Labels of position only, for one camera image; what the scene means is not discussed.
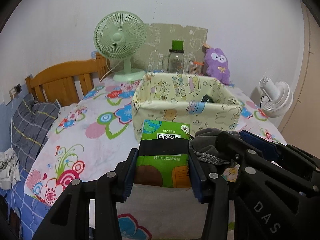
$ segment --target pillow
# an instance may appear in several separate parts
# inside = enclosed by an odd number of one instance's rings
[[[20,165],[29,172],[47,142],[47,133],[57,119],[59,105],[55,102],[40,103],[32,94],[27,94],[12,117],[12,147],[18,155]]]

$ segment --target white wall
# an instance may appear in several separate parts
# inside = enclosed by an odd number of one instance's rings
[[[296,87],[304,44],[300,0],[23,0],[0,34],[2,93],[51,65],[90,58],[96,24],[116,10],[146,23],[208,28],[207,42],[223,49],[231,80],[249,96],[264,74]]]

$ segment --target wooden bed frame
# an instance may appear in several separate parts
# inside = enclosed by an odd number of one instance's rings
[[[34,78],[27,77],[26,83],[29,93],[32,93],[36,100],[46,102],[44,90],[49,102],[57,99],[61,106],[69,106],[79,102],[74,77],[78,76],[85,96],[93,89],[92,73],[97,72],[101,79],[109,70],[109,66],[109,60],[106,61],[105,57],[96,52],[96,59],[68,61],[51,66]]]

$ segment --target fabric storage box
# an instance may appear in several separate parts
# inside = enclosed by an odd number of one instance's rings
[[[205,95],[214,103],[201,102]],[[242,111],[241,103],[217,79],[174,73],[146,73],[131,104],[138,141],[145,119],[188,123],[195,136],[209,127],[233,130]]]

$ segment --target green package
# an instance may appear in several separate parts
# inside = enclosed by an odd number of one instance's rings
[[[189,140],[190,125],[178,122],[145,120],[141,140]],[[139,156],[136,184],[160,187],[191,187],[188,154]]]

